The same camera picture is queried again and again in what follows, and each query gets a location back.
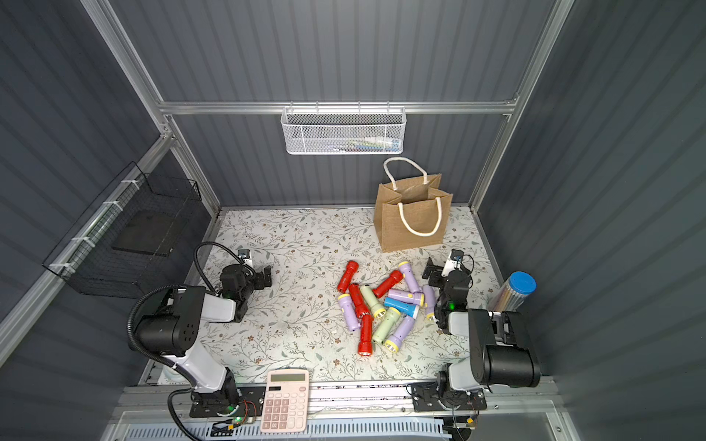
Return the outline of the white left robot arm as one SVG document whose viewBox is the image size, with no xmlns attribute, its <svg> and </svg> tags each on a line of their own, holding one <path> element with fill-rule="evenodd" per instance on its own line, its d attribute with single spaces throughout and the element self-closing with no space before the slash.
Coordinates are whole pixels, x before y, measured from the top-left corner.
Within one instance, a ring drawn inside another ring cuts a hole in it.
<svg viewBox="0 0 706 441">
<path fill-rule="evenodd" d="M 173 369 L 189 382 L 192 402 L 207 415 L 233 415 L 240 407 L 235 376 L 200 343 L 200 324 L 240 323 L 253 292 L 272 286 L 271 268 L 250 274 L 242 264 L 220 275 L 222 291 L 204 286 L 171 286 L 144 295 L 127 322 L 132 350 Z"/>
</svg>

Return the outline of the brown paper tote bag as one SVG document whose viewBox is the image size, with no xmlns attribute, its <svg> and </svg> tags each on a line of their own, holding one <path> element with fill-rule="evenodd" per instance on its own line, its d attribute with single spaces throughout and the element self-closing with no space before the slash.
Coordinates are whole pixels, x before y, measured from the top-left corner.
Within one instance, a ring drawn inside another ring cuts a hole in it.
<svg viewBox="0 0 706 441">
<path fill-rule="evenodd" d="M 390 163 L 405 162 L 419 172 L 413 178 L 397 179 Z M 380 184 L 373 224 L 381 249 L 392 253 L 443 243 L 450 218 L 453 195 L 441 189 L 439 174 L 428 172 L 409 158 L 397 156 L 384 161 L 389 179 Z"/>
</svg>

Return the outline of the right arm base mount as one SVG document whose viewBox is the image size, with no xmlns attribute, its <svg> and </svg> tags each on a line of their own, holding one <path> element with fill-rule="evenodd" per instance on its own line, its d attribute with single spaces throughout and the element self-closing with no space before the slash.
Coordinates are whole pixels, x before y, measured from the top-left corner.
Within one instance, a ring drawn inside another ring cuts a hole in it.
<svg viewBox="0 0 706 441">
<path fill-rule="evenodd" d="M 435 381 L 418 381 L 406 385 L 414 410 L 418 413 L 441 411 L 479 413 L 487 409 L 482 389 L 473 391 L 442 390 Z"/>
</svg>

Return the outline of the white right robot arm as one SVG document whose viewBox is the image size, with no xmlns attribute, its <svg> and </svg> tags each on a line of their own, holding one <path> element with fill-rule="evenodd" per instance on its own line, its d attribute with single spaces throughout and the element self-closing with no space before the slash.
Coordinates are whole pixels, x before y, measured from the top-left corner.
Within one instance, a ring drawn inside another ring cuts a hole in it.
<svg viewBox="0 0 706 441">
<path fill-rule="evenodd" d="M 472 271 L 456 255 L 439 266 L 428 259 L 422 279 L 430 319 L 443 334 L 465 337 L 467 355 L 437 374 L 431 397 L 448 409 L 468 406 L 484 387 L 534 388 L 542 378 L 525 321 L 518 312 L 473 309 L 467 304 Z"/>
</svg>

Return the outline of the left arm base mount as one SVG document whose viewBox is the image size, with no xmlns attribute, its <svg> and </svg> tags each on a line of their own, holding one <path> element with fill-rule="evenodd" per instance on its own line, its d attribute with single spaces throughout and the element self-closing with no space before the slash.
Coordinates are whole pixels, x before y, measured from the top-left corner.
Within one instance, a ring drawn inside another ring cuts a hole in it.
<svg viewBox="0 0 706 441">
<path fill-rule="evenodd" d="M 258 417 L 263 413 L 266 388 L 264 386 L 239 387 L 235 398 L 221 392 L 191 393 L 191 418 L 216 418 L 233 412 L 235 417 Z"/>
</svg>

